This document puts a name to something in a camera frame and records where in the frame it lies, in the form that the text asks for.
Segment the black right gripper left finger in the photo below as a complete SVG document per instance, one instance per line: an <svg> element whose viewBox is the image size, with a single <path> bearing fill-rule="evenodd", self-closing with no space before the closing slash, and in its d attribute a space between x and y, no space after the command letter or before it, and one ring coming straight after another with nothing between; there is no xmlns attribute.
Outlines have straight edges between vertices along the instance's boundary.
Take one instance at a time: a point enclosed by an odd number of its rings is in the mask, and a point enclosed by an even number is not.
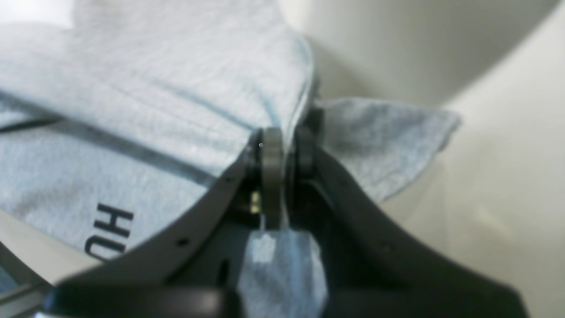
<svg viewBox="0 0 565 318"><path fill-rule="evenodd" d="M254 230L281 225L283 138L252 134L207 193L131 252L64 280L44 301L52 318L244 318L237 282Z"/></svg>

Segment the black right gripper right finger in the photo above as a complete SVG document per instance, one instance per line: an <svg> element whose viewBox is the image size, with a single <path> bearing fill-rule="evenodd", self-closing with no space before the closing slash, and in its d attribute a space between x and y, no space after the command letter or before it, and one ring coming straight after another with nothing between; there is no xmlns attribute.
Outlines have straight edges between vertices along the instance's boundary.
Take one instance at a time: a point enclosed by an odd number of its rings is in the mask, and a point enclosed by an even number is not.
<svg viewBox="0 0 565 318"><path fill-rule="evenodd" d="M513 288L433 251L390 219L309 128L295 132L290 223L321 250L323 318L526 318Z"/></svg>

